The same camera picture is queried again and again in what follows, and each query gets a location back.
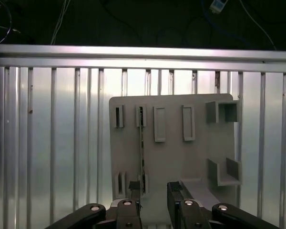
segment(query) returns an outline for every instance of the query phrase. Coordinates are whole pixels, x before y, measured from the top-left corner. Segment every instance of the horizontal metal bar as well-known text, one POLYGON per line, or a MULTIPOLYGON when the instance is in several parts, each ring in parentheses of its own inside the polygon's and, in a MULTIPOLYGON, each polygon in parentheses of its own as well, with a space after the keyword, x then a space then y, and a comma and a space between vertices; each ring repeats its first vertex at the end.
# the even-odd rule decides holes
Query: horizontal metal bar
POLYGON ((231 60, 286 62, 286 52, 174 49, 174 48, 134 48, 134 47, 87 47, 87 46, 46 46, 46 45, 0 45, 0 57, 38 56, 69 58, 153 58, 189 60, 231 60))
POLYGON ((286 63, 180 61, 152 59, 0 58, 0 66, 141 68, 286 73, 286 63))

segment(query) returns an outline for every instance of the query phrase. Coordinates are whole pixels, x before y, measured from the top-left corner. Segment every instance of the connector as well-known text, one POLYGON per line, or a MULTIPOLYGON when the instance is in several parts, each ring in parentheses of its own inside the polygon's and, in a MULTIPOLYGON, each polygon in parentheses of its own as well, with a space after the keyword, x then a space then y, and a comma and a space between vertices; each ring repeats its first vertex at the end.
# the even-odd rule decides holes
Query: connector
POLYGON ((219 14, 223 10, 227 2, 228 0, 214 0, 210 6, 210 10, 212 11, 212 13, 219 14))

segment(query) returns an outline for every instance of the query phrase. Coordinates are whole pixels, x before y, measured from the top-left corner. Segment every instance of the corrugated metal wall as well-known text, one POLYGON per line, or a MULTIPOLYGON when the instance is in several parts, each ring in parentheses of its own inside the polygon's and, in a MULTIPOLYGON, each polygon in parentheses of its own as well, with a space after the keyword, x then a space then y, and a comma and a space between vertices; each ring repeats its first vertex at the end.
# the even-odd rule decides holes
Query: corrugated metal wall
POLYGON ((111 97, 208 93, 241 103, 241 208, 286 228, 286 73, 55 64, 0 66, 0 228, 44 228, 87 203, 110 205, 111 97))

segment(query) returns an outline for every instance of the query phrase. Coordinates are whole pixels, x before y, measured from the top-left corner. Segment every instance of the dark background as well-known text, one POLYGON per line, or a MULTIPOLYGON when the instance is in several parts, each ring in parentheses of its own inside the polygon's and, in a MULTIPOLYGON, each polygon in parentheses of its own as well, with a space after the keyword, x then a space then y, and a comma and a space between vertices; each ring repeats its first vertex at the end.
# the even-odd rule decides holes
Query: dark background
MULTIPOLYGON (((273 49, 239 0, 229 0, 218 15, 209 10, 212 1, 204 0, 204 7, 216 28, 205 19, 201 0, 71 0, 56 45, 273 49)), ((277 49, 286 50, 286 0, 243 3, 277 49)), ((62 4, 63 0, 9 0, 13 28, 22 35, 12 32, 4 43, 50 44, 62 4)), ((4 10, 0 24, 8 26, 4 10)))

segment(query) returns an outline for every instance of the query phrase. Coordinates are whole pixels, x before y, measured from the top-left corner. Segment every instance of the black cable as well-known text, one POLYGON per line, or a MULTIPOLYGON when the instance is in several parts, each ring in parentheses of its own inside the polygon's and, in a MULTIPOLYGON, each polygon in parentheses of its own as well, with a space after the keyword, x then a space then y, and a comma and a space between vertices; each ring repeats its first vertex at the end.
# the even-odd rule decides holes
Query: black cable
POLYGON ((182 40, 181 40, 181 45, 186 44, 186 35, 188 32, 188 29, 190 28, 190 25, 192 24, 193 21, 197 20, 197 19, 204 19, 203 16, 194 16, 192 17, 186 24, 183 35, 182 35, 182 40))
POLYGON ((279 24, 286 24, 286 21, 267 21, 265 20, 262 15, 249 3, 248 0, 244 1, 245 4, 247 4, 251 10, 259 17, 259 19, 264 23, 264 24, 269 24, 269 25, 279 25, 279 24))
POLYGON ((106 6, 102 3, 102 0, 100 0, 100 4, 102 6, 102 8, 114 19, 116 19, 117 21, 119 21, 120 23, 126 25, 129 29, 131 29, 133 31, 133 33, 136 35, 136 37, 138 38, 138 40, 140 41, 141 44, 143 44, 143 41, 139 35, 139 33, 130 25, 128 24, 127 22, 125 21, 122 21, 121 19, 117 18, 116 16, 114 16, 107 8, 106 6))
POLYGON ((209 43, 211 42, 211 38, 212 38, 212 35, 213 35, 213 27, 212 25, 210 25, 208 23, 208 21, 205 19, 204 16, 194 16, 192 17, 186 24, 186 27, 184 29, 184 32, 183 32, 183 36, 182 36, 182 40, 181 40, 181 45, 186 45, 187 44, 187 40, 186 40, 186 37, 187 37, 187 33, 188 33, 188 30, 190 28, 190 25, 196 21, 197 19, 203 19, 207 22, 207 24, 210 26, 210 37, 209 37, 209 43))
POLYGON ((157 34, 156 34, 156 45, 159 44, 159 35, 160 35, 160 33, 163 32, 163 31, 169 31, 169 30, 177 32, 177 34, 180 35, 180 37, 182 37, 180 31, 178 31, 176 28, 174 28, 174 27, 165 27, 165 28, 160 29, 157 32, 157 34))
POLYGON ((10 9, 8 8, 8 6, 1 0, 0 0, 0 4, 5 8, 5 10, 6 10, 7 14, 8 14, 9 20, 10 20, 10 26, 7 29, 7 32, 6 32, 5 36, 1 39, 1 41, 0 41, 0 44, 1 44, 2 42, 5 41, 5 39, 8 37, 8 35, 10 34, 10 32, 12 30, 12 17, 11 17, 10 9))

